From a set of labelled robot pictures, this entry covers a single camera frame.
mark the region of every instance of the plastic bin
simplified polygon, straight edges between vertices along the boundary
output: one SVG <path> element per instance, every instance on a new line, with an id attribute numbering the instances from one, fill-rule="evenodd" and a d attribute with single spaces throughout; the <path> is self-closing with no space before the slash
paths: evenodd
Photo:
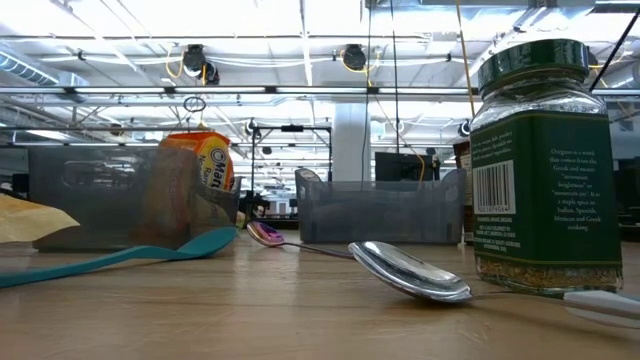
<path id="1" fill-rule="evenodd" d="M 455 244 L 462 237 L 466 172 L 442 181 L 323 182 L 296 170 L 300 239 Z"/>
<path id="2" fill-rule="evenodd" d="M 30 200 L 65 211 L 80 227 L 34 243 L 40 250 L 178 248 L 235 226 L 240 195 L 200 182 L 193 152 L 150 147 L 29 148 Z"/>

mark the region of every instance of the teal plastic spoon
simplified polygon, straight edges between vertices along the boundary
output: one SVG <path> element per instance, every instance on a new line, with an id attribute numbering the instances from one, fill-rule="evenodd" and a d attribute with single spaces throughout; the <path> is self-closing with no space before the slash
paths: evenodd
<path id="1" fill-rule="evenodd" d="M 189 260 L 203 258 L 222 250 L 233 241 L 235 236 L 235 227 L 224 227 L 206 232 L 184 244 L 178 250 L 157 246 L 136 246 L 76 264 L 34 269 L 14 274 L 0 274 L 0 288 L 84 274 L 132 259 Z"/>

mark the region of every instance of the pillar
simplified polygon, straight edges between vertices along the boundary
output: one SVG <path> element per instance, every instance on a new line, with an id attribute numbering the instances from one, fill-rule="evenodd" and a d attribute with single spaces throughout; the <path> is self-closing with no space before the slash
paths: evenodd
<path id="1" fill-rule="evenodd" d="M 333 181 L 371 180 L 371 137 L 366 104 L 336 104 L 333 118 Z"/>

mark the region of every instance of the desk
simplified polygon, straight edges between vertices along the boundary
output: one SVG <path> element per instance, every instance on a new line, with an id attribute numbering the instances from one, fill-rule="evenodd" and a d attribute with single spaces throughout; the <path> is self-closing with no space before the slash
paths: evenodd
<path id="1" fill-rule="evenodd" d="M 406 250 L 463 276 L 476 293 L 497 289 L 477 279 L 469 247 Z M 5 255 L 0 266 L 87 257 Z M 624 261 L 626 291 L 640 295 L 640 244 L 624 244 Z M 137 265 L 0 290 L 0 357 L 640 359 L 639 330 L 520 299 L 427 305 L 354 261 L 266 249 L 246 234 L 213 259 Z"/>

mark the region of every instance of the green label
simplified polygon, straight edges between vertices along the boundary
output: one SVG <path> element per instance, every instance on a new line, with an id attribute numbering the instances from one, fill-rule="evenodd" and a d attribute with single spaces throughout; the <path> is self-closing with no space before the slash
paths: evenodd
<path id="1" fill-rule="evenodd" d="M 478 256 L 621 264 L 608 120 L 527 111 L 471 134 Z"/>

